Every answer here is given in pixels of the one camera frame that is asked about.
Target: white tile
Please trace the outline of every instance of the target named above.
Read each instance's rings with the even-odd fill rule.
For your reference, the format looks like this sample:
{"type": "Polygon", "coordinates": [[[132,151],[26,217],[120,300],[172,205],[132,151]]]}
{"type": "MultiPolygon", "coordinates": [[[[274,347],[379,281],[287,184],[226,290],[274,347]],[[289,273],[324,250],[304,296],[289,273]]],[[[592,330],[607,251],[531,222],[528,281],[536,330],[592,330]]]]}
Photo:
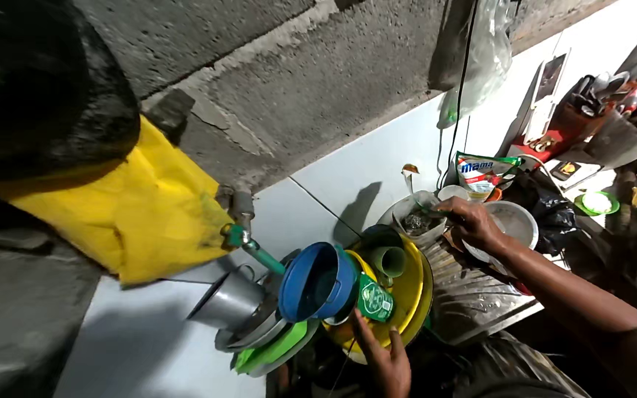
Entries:
{"type": "MultiPolygon", "coordinates": [[[[436,125],[442,97],[387,122],[292,177],[351,228],[364,230],[409,194],[401,175],[404,164],[419,168],[413,181],[416,191],[436,189],[440,136],[436,125]]],[[[442,153],[449,150],[451,131],[444,133],[442,153]]],[[[459,131],[465,134],[465,123],[459,131]]]]}
{"type": "Polygon", "coordinates": [[[131,290],[102,277],[55,398],[263,397],[265,381],[230,370],[216,329],[185,321],[208,285],[161,281],[131,290]]]}
{"type": "Polygon", "coordinates": [[[616,1],[566,28],[555,53],[572,52],[556,100],[587,74],[615,73],[636,45],[637,0],[616,1]]]}
{"type": "MultiPolygon", "coordinates": [[[[479,108],[473,113],[479,113],[482,120],[476,122],[475,134],[473,117],[470,127],[469,119],[462,118],[452,157],[456,151],[464,151],[466,136],[469,153],[484,151],[483,154],[491,156],[498,150],[537,66],[551,57],[556,40],[550,38],[513,59],[508,80],[495,98],[481,106],[488,106],[488,110],[480,112],[479,108]]],[[[440,95],[421,104],[292,177],[350,227],[364,230],[388,207],[409,194],[400,174],[404,164],[412,163],[420,170],[413,181],[416,191],[437,188],[440,175],[451,164],[449,149],[454,134],[454,127],[443,132],[436,128],[442,98],[440,95]]]]}
{"type": "MultiPolygon", "coordinates": [[[[254,205],[252,237],[277,260],[295,249],[304,249],[317,241],[346,246],[358,239],[358,235],[291,178],[285,178],[255,195],[254,205]]],[[[257,276],[266,272],[266,268],[254,258],[238,249],[228,256],[167,279],[212,283],[228,270],[243,263],[252,265],[257,276]]]]}
{"type": "Polygon", "coordinates": [[[508,77],[500,90],[471,114],[466,153],[491,157],[498,152],[511,123],[518,116],[539,66],[559,55],[554,50],[560,34],[513,57],[508,77]]]}

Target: green plastic cup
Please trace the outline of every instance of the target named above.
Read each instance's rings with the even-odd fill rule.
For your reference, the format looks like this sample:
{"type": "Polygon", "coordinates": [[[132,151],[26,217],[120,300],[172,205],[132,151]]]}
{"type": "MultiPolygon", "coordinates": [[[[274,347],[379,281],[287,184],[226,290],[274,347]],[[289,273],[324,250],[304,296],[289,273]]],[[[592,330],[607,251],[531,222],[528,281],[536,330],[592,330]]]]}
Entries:
{"type": "Polygon", "coordinates": [[[407,255],[400,247],[378,247],[370,252],[370,262],[377,271],[386,276],[388,281],[391,282],[393,277],[398,277],[404,273],[407,255]]]}

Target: yellow towel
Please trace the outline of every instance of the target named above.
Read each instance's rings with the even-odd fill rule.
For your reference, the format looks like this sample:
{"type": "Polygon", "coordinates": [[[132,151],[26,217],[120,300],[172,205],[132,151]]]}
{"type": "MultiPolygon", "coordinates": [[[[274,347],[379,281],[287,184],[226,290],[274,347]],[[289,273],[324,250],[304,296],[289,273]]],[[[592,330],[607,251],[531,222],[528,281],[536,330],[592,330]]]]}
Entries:
{"type": "Polygon", "coordinates": [[[218,184],[142,116],[125,161],[84,174],[0,181],[0,198],[52,225],[123,284],[226,254],[218,184]]]}

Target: white container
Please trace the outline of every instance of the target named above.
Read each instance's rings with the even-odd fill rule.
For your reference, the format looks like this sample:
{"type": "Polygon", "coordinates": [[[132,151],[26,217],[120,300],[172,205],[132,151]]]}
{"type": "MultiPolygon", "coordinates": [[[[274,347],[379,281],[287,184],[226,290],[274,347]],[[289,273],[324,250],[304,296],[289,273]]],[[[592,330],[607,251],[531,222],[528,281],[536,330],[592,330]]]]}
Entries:
{"type": "MultiPolygon", "coordinates": [[[[539,239],[539,230],[535,218],[523,206],[504,200],[484,203],[483,206],[503,233],[517,239],[518,242],[530,249],[535,248],[537,239],[539,239]]],[[[476,249],[466,242],[464,242],[464,246],[473,257],[490,263],[496,266],[501,273],[509,275],[500,261],[493,258],[490,254],[481,249],[476,249]]]]}
{"type": "Polygon", "coordinates": [[[461,185],[447,185],[439,190],[437,193],[437,199],[440,201],[447,200],[449,198],[453,198],[454,196],[461,198],[463,200],[469,199],[469,192],[462,187],[461,185]]]}
{"type": "MultiPolygon", "coordinates": [[[[439,203],[437,197],[429,191],[417,191],[414,195],[417,197],[417,200],[419,200],[419,203],[425,207],[433,207],[439,203]]],[[[407,236],[417,247],[430,246],[439,239],[447,229],[447,219],[445,217],[436,227],[421,235],[410,235],[404,230],[400,224],[400,220],[406,217],[407,214],[411,213],[415,208],[417,208],[417,204],[414,203],[411,196],[407,196],[387,209],[385,214],[377,221],[377,224],[391,225],[397,228],[398,231],[407,236]]]]}

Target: green soap packet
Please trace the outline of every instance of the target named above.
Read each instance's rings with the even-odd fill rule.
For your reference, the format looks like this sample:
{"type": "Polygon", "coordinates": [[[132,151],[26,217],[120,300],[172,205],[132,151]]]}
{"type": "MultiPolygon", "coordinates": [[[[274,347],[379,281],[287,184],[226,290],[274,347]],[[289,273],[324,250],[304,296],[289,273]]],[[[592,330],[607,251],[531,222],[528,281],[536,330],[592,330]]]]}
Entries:
{"type": "Polygon", "coordinates": [[[385,322],[395,308],[395,299],[370,276],[360,273],[358,309],[371,320],[385,322]]]}

